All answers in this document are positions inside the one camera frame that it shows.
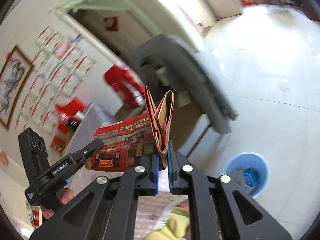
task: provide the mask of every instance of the picture frame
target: picture frame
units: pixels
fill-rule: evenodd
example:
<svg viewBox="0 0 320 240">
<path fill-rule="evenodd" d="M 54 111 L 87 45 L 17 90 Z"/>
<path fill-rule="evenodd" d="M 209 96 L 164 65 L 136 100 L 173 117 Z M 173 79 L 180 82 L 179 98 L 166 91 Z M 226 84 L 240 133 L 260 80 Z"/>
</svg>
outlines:
<svg viewBox="0 0 320 240">
<path fill-rule="evenodd" d="M 34 66 L 16 45 L 0 72 L 0 122 L 9 130 L 20 93 Z"/>
</svg>

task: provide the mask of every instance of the finger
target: finger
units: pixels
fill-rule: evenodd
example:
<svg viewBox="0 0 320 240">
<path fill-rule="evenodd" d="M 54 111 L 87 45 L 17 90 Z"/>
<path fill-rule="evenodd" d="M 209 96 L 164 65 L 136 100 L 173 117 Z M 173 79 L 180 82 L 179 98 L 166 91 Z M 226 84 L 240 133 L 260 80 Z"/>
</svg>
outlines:
<svg viewBox="0 0 320 240">
<path fill-rule="evenodd" d="M 53 216 L 53 213 L 50 210 L 48 210 L 47 208 L 45 208 L 44 206 L 41 206 L 41 211 L 42 211 L 42 215 L 46 219 L 49 219 Z"/>
<path fill-rule="evenodd" d="M 73 199 L 73 190 L 71 188 L 66 188 L 61 198 L 62 204 L 67 204 Z"/>
<path fill-rule="evenodd" d="M 178 204 L 177 207 L 180 207 L 180 208 L 184 208 L 184 209 L 186 209 L 186 210 L 189 210 L 189 201 L 186 200 L 186 201 Z"/>
</svg>

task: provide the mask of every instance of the yellow clothing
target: yellow clothing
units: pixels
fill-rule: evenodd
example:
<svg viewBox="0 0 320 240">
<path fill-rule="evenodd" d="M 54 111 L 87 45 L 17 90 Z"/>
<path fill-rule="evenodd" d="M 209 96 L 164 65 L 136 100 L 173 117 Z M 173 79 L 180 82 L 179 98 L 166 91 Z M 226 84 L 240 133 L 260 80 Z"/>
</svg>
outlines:
<svg viewBox="0 0 320 240">
<path fill-rule="evenodd" d="M 189 211 L 174 207 L 165 227 L 152 232 L 144 240 L 180 240 L 190 224 Z"/>
</svg>

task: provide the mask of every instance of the white tiled floor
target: white tiled floor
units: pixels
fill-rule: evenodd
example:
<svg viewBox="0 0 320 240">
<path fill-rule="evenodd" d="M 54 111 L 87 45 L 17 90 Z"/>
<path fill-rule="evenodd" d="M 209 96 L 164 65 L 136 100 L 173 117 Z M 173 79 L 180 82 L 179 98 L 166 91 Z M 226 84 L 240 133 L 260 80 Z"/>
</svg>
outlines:
<svg viewBox="0 0 320 240">
<path fill-rule="evenodd" d="M 320 211 L 320 24 L 252 6 L 219 21 L 205 41 L 240 115 L 232 133 L 208 132 L 190 161 L 219 176 L 238 153 L 263 155 L 269 180 L 256 200 L 300 239 Z"/>
</svg>

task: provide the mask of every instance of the red sign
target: red sign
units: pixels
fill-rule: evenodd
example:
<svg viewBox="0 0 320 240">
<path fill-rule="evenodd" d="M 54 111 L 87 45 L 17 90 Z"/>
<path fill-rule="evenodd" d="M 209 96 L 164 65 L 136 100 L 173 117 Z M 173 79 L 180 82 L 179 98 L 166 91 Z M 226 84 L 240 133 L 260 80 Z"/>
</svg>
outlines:
<svg viewBox="0 0 320 240">
<path fill-rule="evenodd" d="M 254 4 L 253 0 L 240 0 L 243 6 Z"/>
<path fill-rule="evenodd" d="M 105 17 L 103 18 L 103 22 L 106 28 L 106 31 L 117 32 L 119 30 L 118 26 L 118 17 Z"/>
<path fill-rule="evenodd" d="M 100 160 L 101 167 L 113 167 L 112 160 Z"/>
</svg>

